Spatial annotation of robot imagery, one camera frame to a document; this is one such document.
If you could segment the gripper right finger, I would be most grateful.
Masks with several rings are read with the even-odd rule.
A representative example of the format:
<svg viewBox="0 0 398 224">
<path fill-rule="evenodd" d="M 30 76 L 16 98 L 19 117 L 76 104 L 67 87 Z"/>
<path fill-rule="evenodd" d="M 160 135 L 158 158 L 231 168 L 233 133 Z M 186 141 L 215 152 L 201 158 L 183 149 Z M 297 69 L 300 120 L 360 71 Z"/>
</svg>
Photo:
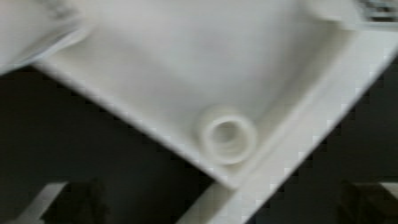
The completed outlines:
<svg viewBox="0 0 398 224">
<path fill-rule="evenodd" d="M 337 224 L 398 224 L 398 182 L 341 183 Z"/>
</svg>

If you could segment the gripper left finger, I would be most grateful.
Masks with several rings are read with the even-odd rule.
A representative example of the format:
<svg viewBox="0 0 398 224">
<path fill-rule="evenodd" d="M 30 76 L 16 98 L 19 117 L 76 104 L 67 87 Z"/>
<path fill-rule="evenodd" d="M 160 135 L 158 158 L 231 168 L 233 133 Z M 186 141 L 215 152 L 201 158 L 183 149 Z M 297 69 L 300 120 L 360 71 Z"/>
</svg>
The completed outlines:
<svg viewBox="0 0 398 224">
<path fill-rule="evenodd" d="M 103 194 L 96 180 L 48 183 L 10 224 L 106 224 Z"/>
</svg>

